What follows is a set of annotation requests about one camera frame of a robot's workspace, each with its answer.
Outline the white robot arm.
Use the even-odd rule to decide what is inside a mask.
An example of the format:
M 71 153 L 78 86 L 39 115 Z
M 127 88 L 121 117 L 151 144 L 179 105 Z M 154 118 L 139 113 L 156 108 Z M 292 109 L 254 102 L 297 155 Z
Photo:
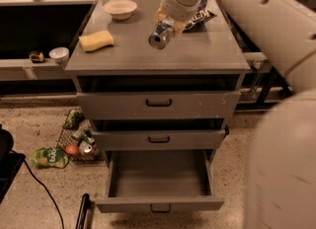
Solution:
M 248 149 L 245 229 L 316 229 L 316 17 L 295 0 L 216 0 L 292 88 Z M 199 0 L 162 0 L 177 35 Z

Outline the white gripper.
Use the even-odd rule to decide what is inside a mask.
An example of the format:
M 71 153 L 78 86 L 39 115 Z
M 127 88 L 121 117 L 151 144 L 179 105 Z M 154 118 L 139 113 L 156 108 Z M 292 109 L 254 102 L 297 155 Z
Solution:
M 170 18 L 175 20 L 172 23 L 172 36 L 178 38 L 184 31 L 189 21 L 198 8 L 199 0 L 162 0 L 155 16 L 154 24 L 167 21 Z

